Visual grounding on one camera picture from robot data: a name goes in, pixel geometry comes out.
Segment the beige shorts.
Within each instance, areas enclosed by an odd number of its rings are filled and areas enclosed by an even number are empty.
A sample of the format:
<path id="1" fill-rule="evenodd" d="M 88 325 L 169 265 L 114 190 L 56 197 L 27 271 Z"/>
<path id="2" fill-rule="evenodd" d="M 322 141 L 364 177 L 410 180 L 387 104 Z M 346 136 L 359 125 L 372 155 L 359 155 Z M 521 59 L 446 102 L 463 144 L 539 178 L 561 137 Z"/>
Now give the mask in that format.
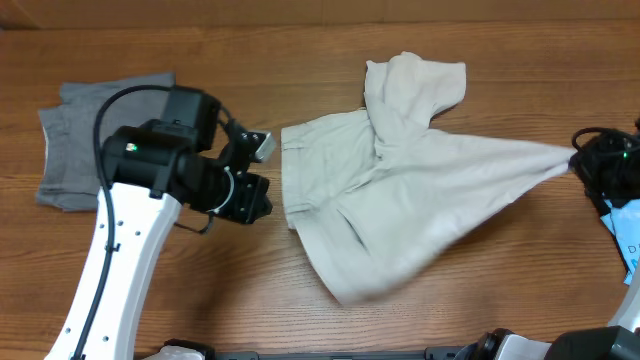
<path id="1" fill-rule="evenodd" d="M 286 220 L 342 304 L 404 284 L 454 242 L 569 169 L 571 150 L 452 134 L 431 120 L 466 92 L 464 63 L 369 62 L 362 109 L 281 132 Z"/>

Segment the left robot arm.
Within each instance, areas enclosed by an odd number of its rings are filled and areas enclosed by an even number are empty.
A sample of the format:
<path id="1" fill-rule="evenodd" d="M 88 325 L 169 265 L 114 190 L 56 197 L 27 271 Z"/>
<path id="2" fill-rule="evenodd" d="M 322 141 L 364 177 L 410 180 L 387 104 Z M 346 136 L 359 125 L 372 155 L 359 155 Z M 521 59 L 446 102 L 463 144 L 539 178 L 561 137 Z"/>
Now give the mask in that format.
<path id="1" fill-rule="evenodd" d="M 100 131 L 125 88 L 98 110 L 92 140 L 100 183 L 93 239 L 64 325 L 48 358 L 131 359 L 160 251 L 183 206 L 210 221 L 249 225 L 272 211 L 268 179 L 252 174 L 276 142 L 248 131 L 215 97 L 164 87 L 162 115 L 139 127 Z"/>

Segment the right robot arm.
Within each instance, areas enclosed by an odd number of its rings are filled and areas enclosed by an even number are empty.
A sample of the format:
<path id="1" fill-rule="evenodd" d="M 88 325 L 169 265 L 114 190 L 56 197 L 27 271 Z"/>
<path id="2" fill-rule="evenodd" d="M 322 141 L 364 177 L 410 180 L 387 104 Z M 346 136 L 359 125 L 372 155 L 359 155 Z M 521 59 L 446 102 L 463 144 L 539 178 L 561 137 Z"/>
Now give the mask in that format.
<path id="1" fill-rule="evenodd" d="M 567 332 L 551 343 L 507 329 L 484 334 L 458 359 L 639 360 L 639 134 L 584 128 L 572 137 L 570 165 L 609 230 L 627 268 L 628 291 L 606 327 Z"/>

